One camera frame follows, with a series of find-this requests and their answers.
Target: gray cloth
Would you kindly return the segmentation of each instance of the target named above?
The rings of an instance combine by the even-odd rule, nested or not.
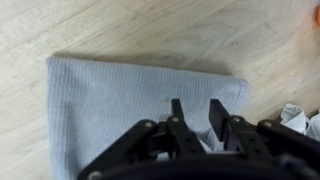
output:
[[[245,80],[230,76],[159,67],[55,57],[47,65],[54,180],[75,179],[137,121],[165,120],[173,98],[180,98],[188,126],[215,149],[217,139],[209,133],[210,99],[219,99],[233,113],[249,89]]]

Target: light wood floor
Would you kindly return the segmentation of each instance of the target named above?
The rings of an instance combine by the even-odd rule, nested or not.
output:
[[[0,179],[48,179],[45,58],[244,78],[241,115],[320,106],[314,0],[0,0]]]

